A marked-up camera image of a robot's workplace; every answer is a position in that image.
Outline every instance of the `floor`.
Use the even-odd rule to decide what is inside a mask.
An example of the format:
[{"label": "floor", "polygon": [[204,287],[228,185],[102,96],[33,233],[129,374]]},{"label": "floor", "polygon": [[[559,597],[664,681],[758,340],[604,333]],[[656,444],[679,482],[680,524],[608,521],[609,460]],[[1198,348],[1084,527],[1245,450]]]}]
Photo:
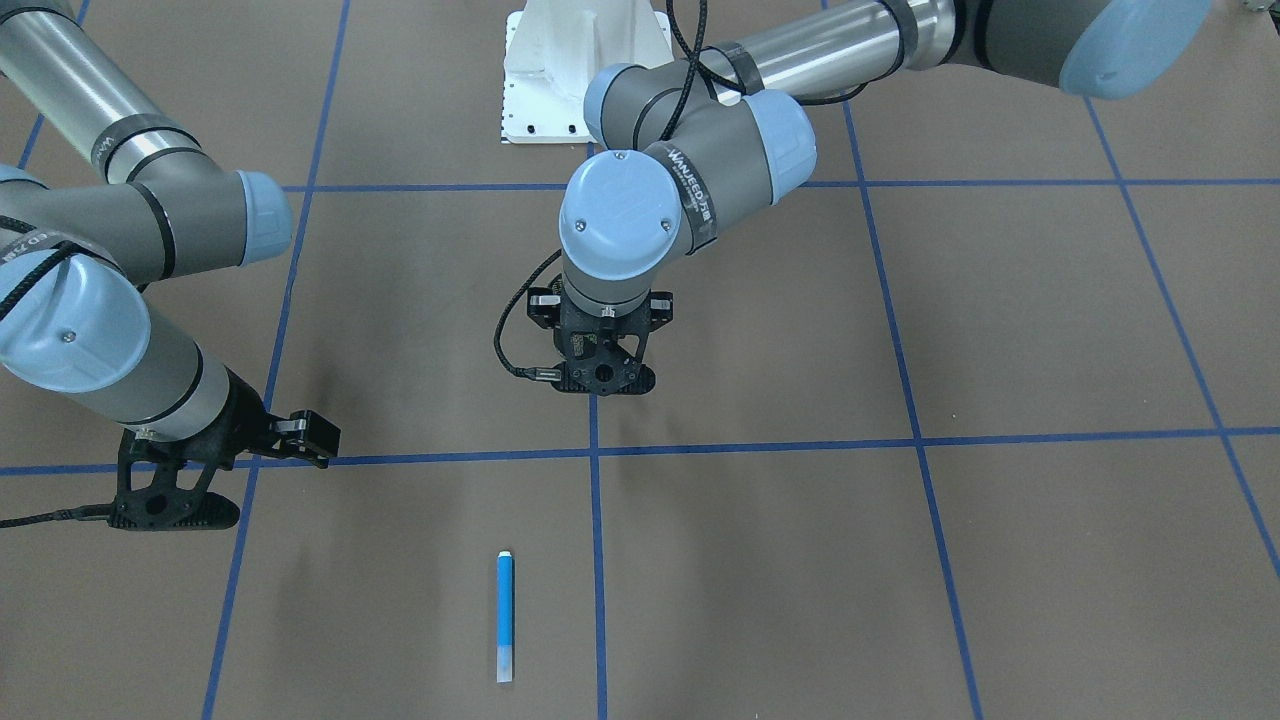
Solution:
[{"label": "floor", "polygon": [[[1120,102],[948,67],[813,109],[813,181],[660,278],[658,388],[595,401],[489,346],[590,152],[498,142],[521,5],[84,0],[298,214],[292,258],[147,297],[343,457],[243,460],[233,532],[0,534],[0,716],[1280,716],[1270,20],[1216,0]],[[96,182],[5,82],[0,163]],[[0,402],[0,515],[110,497],[114,425]]]}]

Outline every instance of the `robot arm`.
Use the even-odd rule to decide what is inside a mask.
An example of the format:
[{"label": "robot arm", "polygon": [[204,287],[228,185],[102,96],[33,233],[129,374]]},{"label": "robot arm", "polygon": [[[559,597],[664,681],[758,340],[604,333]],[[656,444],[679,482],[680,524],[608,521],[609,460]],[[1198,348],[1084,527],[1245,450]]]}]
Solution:
[{"label": "robot arm", "polygon": [[[850,0],[692,55],[704,82],[677,110],[689,59],[613,65],[584,114],[609,151],[573,174],[561,206],[562,274],[526,311],[564,361],[522,373],[562,392],[640,395],[650,332],[672,319],[658,269],[777,204],[817,164],[801,104],[851,97],[901,68],[943,63],[1102,99],[1129,96],[1190,42],[1211,0]],[[678,118],[672,132],[671,119]],[[621,342],[637,338],[631,352]]]},{"label": "robot arm", "polygon": [[[311,411],[268,414],[134,287],[282,254],[293,220],[280,187],[219,169],[60,0],[0,0],[0,70],[108,183],[49,190],[0,167],[0,361],[124,428],[115,501],[93,516],[124,529],[227,528],[239,511],[207,487],[241,452],[326,466],[338,428]],[[156,471],[134,489],[138,461]],[[188,461],[204,471],[182,489]]]}]

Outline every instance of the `blue pen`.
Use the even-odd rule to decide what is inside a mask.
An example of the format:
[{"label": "blue pen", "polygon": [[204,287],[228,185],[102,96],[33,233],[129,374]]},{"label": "blue pen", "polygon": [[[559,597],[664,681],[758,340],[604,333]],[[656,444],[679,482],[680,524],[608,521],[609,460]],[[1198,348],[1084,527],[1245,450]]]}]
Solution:
[{"label": "blue pen", "polygon": [[516,648],[516,559],[509,550],[498,553],[498,682],[511,682]]}]

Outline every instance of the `silver metal tube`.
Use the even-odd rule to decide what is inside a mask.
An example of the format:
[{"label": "silver metal tube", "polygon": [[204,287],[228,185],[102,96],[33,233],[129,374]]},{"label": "silver metal tube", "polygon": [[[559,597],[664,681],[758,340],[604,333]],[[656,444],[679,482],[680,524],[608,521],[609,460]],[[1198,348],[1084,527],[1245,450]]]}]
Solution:
[{"label": "silver metal tube", "polygon": [[[947,55],[955,38],[952,0],[911,0],[919,29],[915,53],[904,68],[924,69]],[[796,99],[838,94],[876,79],[897,60],[899,28],[893,14],[879,0],[850,0],[799,20],[737,41],[755,61],[764,87]],[[733,68],[719,53],[704,53],[703,63],[724,77]],[[721,90],[721,102],[737,94]]]},{"label": "silver metal tube", "polygon": [[[172,149],[197,150],[182,133],[137,128],[129,138],[106,138],[114,123],[164,113],[76,26],[55,13],[22,13],[0,24],[0,72],[49,118],[77,152],[109,182],[131,179],[143,161]],[[109,146],[96,147],[100,140]],[[116,142],[131,146],[108,164]]]}]

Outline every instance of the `blue joint cap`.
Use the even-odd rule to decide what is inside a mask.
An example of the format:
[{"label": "blue joint cap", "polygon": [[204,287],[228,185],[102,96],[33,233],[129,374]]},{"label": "blue joint cap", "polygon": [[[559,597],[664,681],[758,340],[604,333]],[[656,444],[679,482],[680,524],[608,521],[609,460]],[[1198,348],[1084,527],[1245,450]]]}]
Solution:
[{"label": "blue joint cap", "polygon": [[744,101],[755,115],[773,183],[773,204],[800,187],[818,167],[818,138],[809,115],[781,90],[762,90]]},{"label": "blue joint cap", "polygon": [[1187,50],[1212,0],[1112,0],[1062,64],[1059,87],[1119,100],[1144,90]]},{"label": "blue joint cap", "polygon": [[602,281],[639,277],[667,256],[684,205],[667,168],[644,152],[608,151],[582,163],[561,204],[564,255]]},{"label": "blue joint cap", "polygon": [[44,188],[47,190],[47,186],[45,183],[42,183],[38,179],[36,179],[35,176],[32,176],[27,170],[23,170],[22,168],[14,168],[13,165],[0,164],[0,182],[9,182],[9,181],[27,181],[27,182],[33,182],[33,183],[38,184],[40,187],[44,187]]},{"label": "blue joint cap", "polygon": [[293,242],[293,206],[270,176],[236,170],[244,184],[244,259],[241,266],[269,260]]},{"label": "blue joint cap", "polygon": [[[9,293],[52,250],[0,265]],[[151,313],[120,273],[73,255],[40,279],[0,322],[0,361],[28,383],[81,393],[113,386],[142,361]]]},{"label": "blue joint cap", "polygon": [[586,97],[582,99],[582,119],[586,129],[591,131],[591,137],[604,145],[604,96],[609,94],[609,86],[622,74],[622,70],[639,68],[631,63],[616,63],[595,73],[591,85],[586,86]]}]

